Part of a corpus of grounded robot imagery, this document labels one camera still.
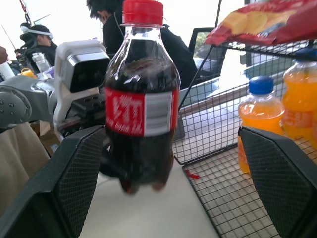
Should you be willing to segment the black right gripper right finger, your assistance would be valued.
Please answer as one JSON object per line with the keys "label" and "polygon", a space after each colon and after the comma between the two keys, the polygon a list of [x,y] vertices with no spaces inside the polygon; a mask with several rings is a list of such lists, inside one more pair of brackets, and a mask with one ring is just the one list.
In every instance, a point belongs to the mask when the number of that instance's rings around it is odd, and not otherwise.
{"label": "black right gripper right finger", "polygon": [[240,127],[251,177],[282,238],[317,236],[317,166],[291,139]]}

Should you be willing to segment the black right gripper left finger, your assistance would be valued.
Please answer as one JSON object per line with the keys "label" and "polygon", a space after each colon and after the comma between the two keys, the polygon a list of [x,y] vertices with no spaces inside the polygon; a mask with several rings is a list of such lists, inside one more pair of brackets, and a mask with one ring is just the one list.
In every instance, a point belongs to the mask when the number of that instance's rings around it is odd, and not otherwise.
{"label": "black right gripper left finger", "polygon": [[103,126],[66,137],[0,219],[2,238],[77,238],[97,185]]}

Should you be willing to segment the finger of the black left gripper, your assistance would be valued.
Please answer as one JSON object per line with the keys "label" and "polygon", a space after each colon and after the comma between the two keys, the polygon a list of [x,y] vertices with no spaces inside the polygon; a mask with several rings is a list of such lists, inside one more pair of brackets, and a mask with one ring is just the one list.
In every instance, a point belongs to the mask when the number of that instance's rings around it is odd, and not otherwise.
{"label": "finger of the black left gripper", "polygon": [[129,172],[124,160],[110,143],[103,143],[99,170],[102,174],[109,177],[129,178]]}

